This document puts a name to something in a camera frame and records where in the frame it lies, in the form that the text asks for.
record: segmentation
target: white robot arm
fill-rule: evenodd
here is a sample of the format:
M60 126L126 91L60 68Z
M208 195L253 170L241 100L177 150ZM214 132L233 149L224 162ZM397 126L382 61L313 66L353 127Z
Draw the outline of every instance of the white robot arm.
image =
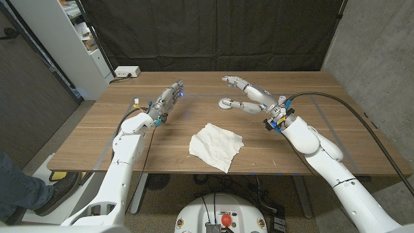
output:
M341 163L341 150L308 126L302 118L294 116L293 111L286 110L286 97L280 96L279 100L276 100L268 91L236 76L226 76L223 81L229 82L230 87L242 89L249 99L260 104L240 104L225 98L220 100L219 105L241 108L247 113L254 114L261 112L259 107L260 110L269 113L270 119L264 121L266 128L284 134L299 152L305 154L307 162L333 188L360 232L390 232L401 227Z
M96 197L62 226L123 225L133 166L144 149L146 131L164 122L182 97L182 80L168 87L146 113L125 120L113 141L114 157Z

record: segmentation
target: crumpled white cloth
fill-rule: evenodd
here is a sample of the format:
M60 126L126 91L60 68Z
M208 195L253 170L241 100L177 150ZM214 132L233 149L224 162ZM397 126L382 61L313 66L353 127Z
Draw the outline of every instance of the crumpled white cloth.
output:
M206 164L228 173L233 157L242 146L241 136L208 123L191 137L189 151Z

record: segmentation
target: red button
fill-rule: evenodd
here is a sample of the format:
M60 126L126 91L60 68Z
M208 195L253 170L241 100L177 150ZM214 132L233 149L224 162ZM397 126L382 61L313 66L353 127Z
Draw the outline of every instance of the red button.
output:
M225 227L229 227L232 224L232 217L228 214L224 214L223 216L221 216L221 223Z

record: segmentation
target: tabletop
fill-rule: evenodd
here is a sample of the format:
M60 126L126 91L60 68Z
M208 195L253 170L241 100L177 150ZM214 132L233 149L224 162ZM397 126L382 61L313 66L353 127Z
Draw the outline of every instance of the tabletop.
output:
M304 156L296 154L286 139L267 131L266 113L250 115L240 109L224 110L221 98L250 102L238 88L229 88L223 76L238 76L258 85L276 98L302 91L319 91L345 100L367 121L405 175L412 173L390 141L371 123L345 89L327 72L141 72L138 78L112 83L91 107L47 164L52 171L106 171L112 139L121 118L133 109L155 101L159 94L179 79L184 96L177 102L165 124L150 131L146 148L134 171L146 173L223 173L190 155L191 136L207 123L242 136L243 146L234 157L228 173L315 175ZM343 163L355 175L396 175L365 127L344 106L322 96L300 96L291 105L320 134L334 142L344 154Z

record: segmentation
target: black backdrop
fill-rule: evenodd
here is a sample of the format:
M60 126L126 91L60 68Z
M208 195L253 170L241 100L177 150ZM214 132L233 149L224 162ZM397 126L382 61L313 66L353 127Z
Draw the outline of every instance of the black backdrop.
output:
M318 71L341 3L82 1L113 67L142 71Z

